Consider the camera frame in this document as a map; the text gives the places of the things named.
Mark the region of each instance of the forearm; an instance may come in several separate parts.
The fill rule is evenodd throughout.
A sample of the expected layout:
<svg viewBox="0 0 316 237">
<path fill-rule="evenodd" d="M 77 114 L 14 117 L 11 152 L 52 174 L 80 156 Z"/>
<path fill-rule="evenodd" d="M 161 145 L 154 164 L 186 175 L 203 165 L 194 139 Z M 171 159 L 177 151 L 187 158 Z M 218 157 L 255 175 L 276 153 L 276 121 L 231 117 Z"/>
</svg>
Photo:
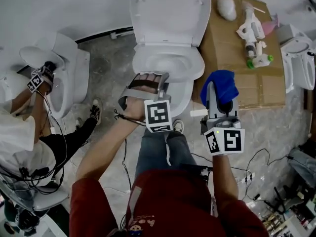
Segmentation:
<svg viewBox="0 0 316 237">
<path fill-rule="evenodd" d="M 228 156 L 213 157 L 213 181 L 216 205 L 220 214 L 227 204 L 238 199 L 238 186 Z"/>
<path fill-rule="evenodd" d="M 35 103 L 32 109 L 32 113 L 31 113 L 31 116 L 35 120 L 34 144 L 39 141 L 43 109 L 44 109 L 44 98 L 39 93 L 36 93 Z"/>
<path fill-rule="evenodd" d="M 12 100 L 11 112 L 13 113 L 16 110 L 20 109 L 26 101 L 28 101 L 32 96 L 32 93 L 29 89 L 23 90 L 16 98 Z"/>
<path fill-rule="evenodd" d="M 116 121 L 103 138 L 82 159 L 77 170 L 77 180 L 82 178 L 99 180 L 124 140 L 137 126 L 137 124 L 123 119 Z"/>
</svg>

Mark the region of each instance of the blue jeans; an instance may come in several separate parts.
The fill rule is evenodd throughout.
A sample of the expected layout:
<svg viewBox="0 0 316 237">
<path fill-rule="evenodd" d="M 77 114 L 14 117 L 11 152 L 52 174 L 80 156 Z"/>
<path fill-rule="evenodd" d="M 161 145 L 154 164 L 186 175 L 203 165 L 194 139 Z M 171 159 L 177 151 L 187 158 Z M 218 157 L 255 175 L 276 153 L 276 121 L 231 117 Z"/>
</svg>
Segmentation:
<svg viewBox="0 0 316 237">
<path fill-rule="evenodd" d="M 167 162 L 167 147 L 169 146 L 169 166 Z M 135 178 L 150 169 L 181 169 L 181 164 L 196 165 L 193 159 L 186 137 L 180 132 L 170 132 L 167 140 L 164 133 L 151 133 L 148 129 L 142 138 L 139 151 Z"/>
</svg>

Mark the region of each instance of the white shirt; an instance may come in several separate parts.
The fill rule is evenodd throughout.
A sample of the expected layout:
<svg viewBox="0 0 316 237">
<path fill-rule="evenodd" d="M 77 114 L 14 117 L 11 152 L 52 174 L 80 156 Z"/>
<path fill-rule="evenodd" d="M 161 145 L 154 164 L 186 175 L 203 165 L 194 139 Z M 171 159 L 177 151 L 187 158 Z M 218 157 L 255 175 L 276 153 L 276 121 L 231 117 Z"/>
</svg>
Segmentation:
<svg viewBox="0 0 316 237">
<path fill-rule="evenodd" d="M 12 101 L 0 104 L 0 166 L 18 176 L 21 176 L 19 169 L 22 167 L 27 168 L 29 175 L 36 169 L 45 167 L 52 170 L 56 165 L 53 151 L 41 140 L 34 144 L 34 118 L 29 116 L 23 121 L 12 116 L 11 106 Z M 34 184 L 45 186 L 52 176 L 40 180 L 39 183 L 34 181 Z"/>
</svg>

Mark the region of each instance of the tiled floor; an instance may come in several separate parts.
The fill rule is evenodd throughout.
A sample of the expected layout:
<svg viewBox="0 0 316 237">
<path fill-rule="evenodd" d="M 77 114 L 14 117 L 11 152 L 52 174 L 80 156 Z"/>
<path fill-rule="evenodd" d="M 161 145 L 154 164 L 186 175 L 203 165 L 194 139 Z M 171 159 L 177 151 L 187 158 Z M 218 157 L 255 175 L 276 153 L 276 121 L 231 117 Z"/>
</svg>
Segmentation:
<svg viewBox="0 0 316 237">
<path fill-rule="evenodd" d="M 91 53 L 89 89 L 85 101 L 74 105 L 69 114 L 64 117 L 65 128 L 69 133 L 75 128 L 75 119 L 85 119 L 89 114 L 89 107 L 94 97 L 103 101 L 102 123 L 96 127 L 90 137 L 90 143 L 82 147 L 67 163 L 65 167 L 64 185 L 71 187 L 75 180 L 75 173 L 82 157 L 87 150 L 105 134 L 114 123 L 114 109 L 118 107 L 117 100 L 124 87 L 133 79 L 132 59 L 134 56 L 134 35 L 111 40 L 102 37 L 79 45 L 80 49 Z M 204 156 L 211 160 L 206 142 L 200 136 L 201 117 L 192 117 L 192 110 L 203 109 L 202 106 L 191 102 L 181 114 L 181 119 L 186 127 L 185 135 L 192 153 Z M 270 160 L 281 158 L 289 153 L 290 149 L 305 142 L 309 130 L 310 115 L 303 110 L 303 92 L 297 88 L 286 96 L 286 107 L 278 109 L 262 109 L 240 112 L 242 126 L 246 130 L 245 151 L 243 154 L 230 156 L 231 165 L 245 169 L 249 160 L 256 151 L 266 148 L 270 151 Z M 126 166 L 131 180 L 134 180 L 135 166 L 140 149 L 143 127 L 139 127 L 127 139 Z M 126 173 L 122 166 L 124 146 L 120 148 L 114 161 L 102 176 L 100 182 L 107 195 L 112 211 L 120 221 L 125 214 L 129 198 L 129 185 Z M 211 165 L 204 159 L 195 157 L 199 165 Z M 273 187 L 281 188 L 283 184 L 290 183 L 293 170 L 287 164 L 286 159 L 277 161 L 267 166 L 268 154 L 260 152 L 251 162 L 249 169 L 254 173 L 252 184 L 248 189 L 248 195 L 253 198 L 260 193 L 261 198 L 272 200 Z M 239 198 L 245 195 L 246 185 L 242 182 L 245 171 L 233 170 L 238 181 Z M 212 180 L 209 188 L 212 191 Z M 251 202 L 249 198 L 244 200 L 257 214 L 266 212 L 262 202 Z"/>
</svg>

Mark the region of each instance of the cardboard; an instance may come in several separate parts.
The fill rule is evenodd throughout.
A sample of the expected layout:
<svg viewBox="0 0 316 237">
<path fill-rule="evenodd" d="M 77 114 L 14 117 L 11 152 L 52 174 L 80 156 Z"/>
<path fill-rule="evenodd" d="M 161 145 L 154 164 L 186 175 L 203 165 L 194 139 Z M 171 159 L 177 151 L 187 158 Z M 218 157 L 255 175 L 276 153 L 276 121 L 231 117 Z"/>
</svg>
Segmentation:
<svg viewBox="0 0 316 237">
<path fill-rule="evenodd" d="M 277 36 L 272 32 L 263 39 L 267 44 L 263 53 L 273 55 L 274 61 L 267 67 L 249 69 L 246 65 L 249 58 L 246 56 L 245 41 L 236 33 L 245 21 L 242 0 L 234 1 L 237 18 L 235 21 L 227 21 L 218 13 L 217 0 L 212 0 L 210 19 L 200 46 L 205 71 L 203 76 L 195 81 L 193 100 L 201 103 L 199 94 L 206 79 L 213 71 L 225 69 L 235 73 L 235 83 L 239 90 L 239 109 L 282 107 L 285 105 L 285 80 Z M 271 20 L 264 2 L 245 1 L 266 12 L 255 10 L 255 15 L 261 22 Z"/>
</svg>

